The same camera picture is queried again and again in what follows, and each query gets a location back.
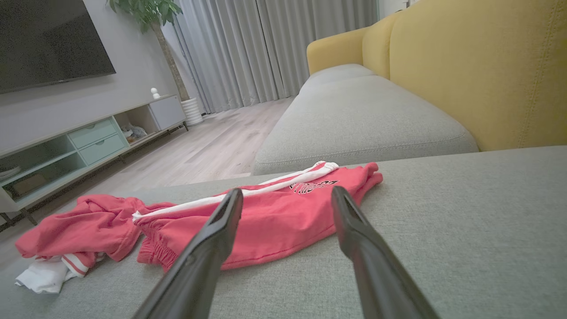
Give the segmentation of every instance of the sofa armrest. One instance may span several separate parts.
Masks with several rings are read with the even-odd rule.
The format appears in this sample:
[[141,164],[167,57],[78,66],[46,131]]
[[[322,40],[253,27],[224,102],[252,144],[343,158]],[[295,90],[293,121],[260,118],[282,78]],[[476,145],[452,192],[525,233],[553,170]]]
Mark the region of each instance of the sofa armrest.
[[311,42],[307,46],[309,73],[343,64],[362,65],[362,38],[368,27]]

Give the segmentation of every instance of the white plant pot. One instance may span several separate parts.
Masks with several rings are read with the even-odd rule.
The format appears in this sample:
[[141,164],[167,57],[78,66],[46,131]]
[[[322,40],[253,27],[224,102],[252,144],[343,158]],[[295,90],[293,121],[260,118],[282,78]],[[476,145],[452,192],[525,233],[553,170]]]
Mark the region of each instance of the white plant pot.
[[199,105],[197,104],[197,98],[183,101],[181,102],[181,106],[183,107],[183,112],[185,112],[185,123],[188,126],[203,123],[203,117],[199,110]]

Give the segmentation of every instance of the drawer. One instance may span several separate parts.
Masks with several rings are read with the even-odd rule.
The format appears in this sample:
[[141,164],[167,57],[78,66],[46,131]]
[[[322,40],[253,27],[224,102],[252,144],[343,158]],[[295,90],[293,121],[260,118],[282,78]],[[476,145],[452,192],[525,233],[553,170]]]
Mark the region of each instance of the drawer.
[[116,134],[96,144],[92,144],[88,148],[80,150],[79,153],[84,158],[85,163],[91,165],[123,148],[124,143],[122,143],[120,136]]
[[69,133],[69,137],[76,148],[81,148],[92,142],[116,133],[116,128],[110,119],[102,120],[87,127],[79,128]]

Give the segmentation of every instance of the tv stand leg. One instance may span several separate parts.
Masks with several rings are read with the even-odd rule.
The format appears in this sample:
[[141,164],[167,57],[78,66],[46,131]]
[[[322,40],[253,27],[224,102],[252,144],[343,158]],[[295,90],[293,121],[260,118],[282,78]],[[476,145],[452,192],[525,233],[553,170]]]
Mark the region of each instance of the tv stand leg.
[[0,213],[0,216],[2,216],[4,220],[6,220],[6,224],[8,224],[8,226],[14,226],[14,221],[12,221],[12,219],[9,218],[8,215],[6,215],[6,213]]
[[37,221],[33,219],[32,215],[27,211],[27,209],[25,208],[20,209],[20,213],[22,213],[25,217],[27,217],[34,226],[37,226]]

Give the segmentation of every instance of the red garment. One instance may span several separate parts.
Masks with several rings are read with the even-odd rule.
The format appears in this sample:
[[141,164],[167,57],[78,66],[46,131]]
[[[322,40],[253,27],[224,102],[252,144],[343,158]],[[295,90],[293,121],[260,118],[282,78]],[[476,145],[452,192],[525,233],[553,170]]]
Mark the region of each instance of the red garment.
[[158,207],[146,208],[137,198],[82,196],[72,211],[48,216],[23,234],[16,248],[24,258],[61,255],[72,272],[84,277],[104,253],[120,261],[132,250],[141,232],[132,214],[142,208]]
[[[290,183],[308,175],[305,172],[324,169],[327,171],[322,177],[309,182]],[[376,163],[348,169],[338,168],[334,163],[319,162],[295,175],[290,174],[266,184],[241,187],[244,194],[242,216],[232,254],[222,269],[275,261],[330,236],[335,232],[332,187],[343,186],[359,204],[366,191],[382,181],[382,175],[377,170]],[[250,195],[253,190],[282,184],[287,186]],[[222,200],[222,194],[180,205],[179,211],[171,212],[174,208],[168,208],[163,213],[150,213],[148,209],[143,209],[134,214],[134,223],[147,236],[142,243],[138,262],[159,264],[165,271],[169,270],[213,213]]]

